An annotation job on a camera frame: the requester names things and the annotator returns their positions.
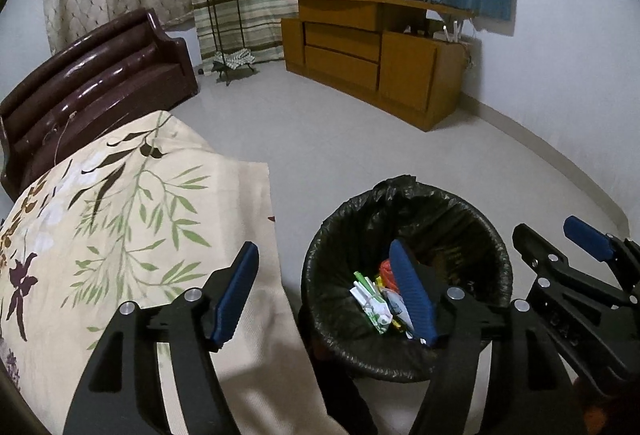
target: floor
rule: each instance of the floor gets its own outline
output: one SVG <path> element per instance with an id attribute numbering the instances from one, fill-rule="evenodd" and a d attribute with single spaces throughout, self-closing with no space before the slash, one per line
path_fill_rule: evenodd
<path id="1" fill-rule="evenodd" d="M 228 87 L 199 76 L 200 94 L 174 114 L 223 155 L 269 164 L 282 280 L 300 304 L 306 249 L 322 220 L 351 196 L 399 174 L 462 196 L 497 228 L 510 250 L 514 297 L 534 273 L 511 245 L 525 222 L 562 250 L 572 265 L 615 284 L 608 267 L 562 234 L 576 215 L 601 231 L 615 226 L 584 193 L 540 157 L 492 125 L 461 110 L 428 133 L 332 88 L 286 72 L 282 62 L 238 72 Z M 486 395 L 490 351 L 481 356 L 466 433 L 476 433 Z M 380 433 L 405 434 L 426 384 L 358 383 Z"/>

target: wooden cabinet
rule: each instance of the wooden cabinet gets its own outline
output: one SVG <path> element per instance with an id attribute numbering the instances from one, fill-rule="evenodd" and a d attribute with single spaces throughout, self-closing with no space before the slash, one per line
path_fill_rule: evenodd
<path id="1" fill-rule="evenodd" d="M 427 9 L 471 16 L 420 0 L 298 0 L 300 17 L 282 19 L 287 70 L 429 130 L 458 104 L 466 51 L 401 32 Z"/>

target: plant stand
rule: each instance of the plant stand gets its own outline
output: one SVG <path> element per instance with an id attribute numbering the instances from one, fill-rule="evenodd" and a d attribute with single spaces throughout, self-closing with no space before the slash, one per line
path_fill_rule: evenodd
<path id="1" fill-rule="evenodd" d="M 218 25 L 218 13 L 216 11 L 216 0 L 207 0 L 207 12 L 209 13 L 209 23 L 211 24 L 211 31 L 213 33 L 213 41 L 216 46 L 216 52 L 213 55 L 213 67 L 211 72 L 219 72 L 222 78 L 223 73 L 226 76 L 227 86 L 231 83 L 228 72 L 230 70 L 236 70 L 238 67 L 246 65 L 255 72 L 254 63 L 255 58 L 251 54 L 251 50 L 244 44 L 244 31 L 242 30 L 242 17 L 240 16 L 240 1 L 236 0 L 236 8 L 238 8 L 238 24 L 240 27 L 240 37 L 242 38 L 242 49 L 233 53 L 225 53 L 222 45 L 222 36 L 220 35 L 220 26 Z"/>

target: brown leather sofa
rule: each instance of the brown leather sofa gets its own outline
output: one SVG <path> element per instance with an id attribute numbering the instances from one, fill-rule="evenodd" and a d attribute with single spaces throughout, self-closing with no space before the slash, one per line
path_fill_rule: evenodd
<path id="1" fill-rule="evenodd" d="M 187 46 L 137 9 L 96 28 L 29 74 L 0 104 L 4 169 L 16 200 L 94 139 L 198 93 Z"/>

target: floral tablecloth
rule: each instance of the floral tablecloth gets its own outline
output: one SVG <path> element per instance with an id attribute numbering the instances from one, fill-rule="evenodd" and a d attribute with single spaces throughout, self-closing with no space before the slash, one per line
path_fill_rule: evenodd
<path id="1" fill-rule="evenodd" d="M 167 303 L 233 261 L 260 270 L 234 338 L 212 355 L 243 434 L 343 434 L 327 416 L 280 282 L 268 168 L 215 154 L 167 112 L 94 141 L 44 174 L 0 231 L 0 357 L 55 435 L 118 304 Z M 186 434 L 158 345 L 172 433 Z"/>

